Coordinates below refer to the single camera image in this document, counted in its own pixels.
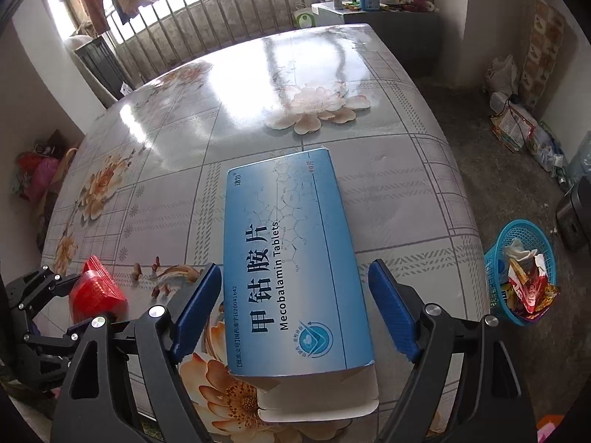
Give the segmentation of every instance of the blue plastic basket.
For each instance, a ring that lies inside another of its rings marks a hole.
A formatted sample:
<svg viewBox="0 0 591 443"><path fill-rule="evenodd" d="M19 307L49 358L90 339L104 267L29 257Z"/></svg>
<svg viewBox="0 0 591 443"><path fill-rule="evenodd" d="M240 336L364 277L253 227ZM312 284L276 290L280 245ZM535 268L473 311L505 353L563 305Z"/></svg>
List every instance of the blue plastic basket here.
<svg viewBox="0 0 591 443"><path fill-rule="evenodd" d="M538 249L538 253L544 253L546 260L546 271L548 272L548 281L556 285L556 263L554 253L546 236L536 225L527 220L515 220L503 228L503 231L496 240L495 245L487 251L484 256L486 266L486 281L488 283L488 292L491 301L491 313L495 316L509 319L516 325L526 326L533 323L528 319L515 315L507 307L501 295L501 286L499 284L499 264L498 260L503 260L503 247L508 246L513 238L519 238L523 242L526 250Z"/></svg>

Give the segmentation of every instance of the white wall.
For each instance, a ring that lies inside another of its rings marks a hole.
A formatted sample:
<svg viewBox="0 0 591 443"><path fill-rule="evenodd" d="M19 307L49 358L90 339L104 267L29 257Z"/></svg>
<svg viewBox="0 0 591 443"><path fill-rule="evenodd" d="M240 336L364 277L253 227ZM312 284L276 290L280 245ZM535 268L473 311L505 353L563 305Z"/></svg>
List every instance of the white wall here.
<svg viewBox="0 0 591 443"><path fill-rule="evenodd" d="M0 35L0 68L10 76L0 79L0 269L7 284L41 261L31 204L10 195L15 158L55 130L70 144L83 134L41 81L11 23Z"/></svg>
<svg viewBox="0 0 591 443"><path fill-rule="evenodd" d="M512 54L518 58L523 2L468 0L457 86L481 85L486 68L497 56Z"/></svg>
<svg viewBox="0 0 591 443"><path fill-rule="evenodd" d="M468 0L433 0L443 21L443 45L436 70L437 76L449 85L456 85L466 26Z"/></svg>
<svg viewBox="0 0 591 443"><path fill-rule="evenodd" d="M554 72L534 116L550 125L568 159L591 129L591 45L562 0L545 0L568 28ZM535 0L435 0L444 21L437 76L444 84L480 86L496 56L512 54L521 67L530 39Z"/></svg>
<svg viewBox="0 0 591 443"><path fill-rule="evenodd" d="M105 108L74 66L43 0L24 0L13 16L13 24L43 83L86 134Z"/></svg>

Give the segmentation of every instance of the cardboard box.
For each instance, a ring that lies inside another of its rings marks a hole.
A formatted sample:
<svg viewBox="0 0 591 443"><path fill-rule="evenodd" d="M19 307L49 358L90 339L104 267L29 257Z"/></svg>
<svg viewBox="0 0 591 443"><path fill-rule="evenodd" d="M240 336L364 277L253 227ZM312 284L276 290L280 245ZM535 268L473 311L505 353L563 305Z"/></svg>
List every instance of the cardboard box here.
<svg viewBox="0 0 591 443"><path fill-rule="evenodd" d="M329 151L228 172L228 369L269 423L355 418L378 405L363 290Z"/></svg>

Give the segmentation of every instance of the screw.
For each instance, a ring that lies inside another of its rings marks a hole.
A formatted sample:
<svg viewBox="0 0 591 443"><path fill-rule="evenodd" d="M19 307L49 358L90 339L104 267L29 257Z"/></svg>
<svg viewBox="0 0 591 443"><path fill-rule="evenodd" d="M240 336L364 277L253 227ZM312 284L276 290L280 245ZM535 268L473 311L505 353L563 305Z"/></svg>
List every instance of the screw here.
<svg viewBox="0 0 591 443"><path fill-rule="evenodd" d="M434 305L432 303L425 306L425 311L427 312L428 315L431 315L431 316L441 315L441 307Z"/></svg>
<svg viewBox="0 0 591 443"><path fill-rule="evenodd" d="M163 306L156 305L150 308L148 315L150 315L152 318L160 318L162 315L164 315L164 312L166 312L166 309Z"/></svg>
<svg viewBox="0 0 591 443"><path fill-rule="evenodd" d="M499 325L499 320L497 319L496 316L487 315L484 317L484 323L486 323L490 327L496 327Z"/></svg>
<svg viewBox="0 0 591 443"><path fill-rule="evenodd" d="M94 320L92 320L91 325L94 328L100 328L102 325L104 325L106 322L106 319L104 318L104 316L97 316Z"/></svg>

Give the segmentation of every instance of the table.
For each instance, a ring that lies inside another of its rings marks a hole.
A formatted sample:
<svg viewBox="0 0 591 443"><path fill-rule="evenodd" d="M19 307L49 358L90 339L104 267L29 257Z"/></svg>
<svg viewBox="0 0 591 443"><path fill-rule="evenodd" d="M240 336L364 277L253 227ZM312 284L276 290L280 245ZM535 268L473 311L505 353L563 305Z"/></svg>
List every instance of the table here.
<svg viewBox="0 0 591 443"><path fill-rule="evenodd" d="M287 120L298 122L285 127ZM318 131L296 132L318 123ZM229 169L319 146L330 151L351 229L379 408L352 422L262 423L254 390L225 372L217 304L180 373L208 429L223 435L218 440L373 441L411 369L367 289L376 258L453 316L480 319L488 309L483 251L462 178L412 80L368 25L288 32L220 50L144 85L99 117L55 204L42 262L70 274L89 255L99 256L136 318L166 303L185 281L184 265L200 269L214 261L223 268ZM286 230L296 224L286 220ZM161 267L154 272L156 257ZM142 269L137 281L134 263ZM67 299L54 298L36 322L42 333L61 336L71 323ZM435 429L449 415L460 367L454 357ZM129 369L138 408L150 414L138 361Z"/></svg>
<svg viewBox="0 0 591 443"><path fill-rule="evenodd" d="M333 3L313 3L318 26L367 23L414 78L429 76L439 59L443 22L434 11L335 10Z"/></svg>

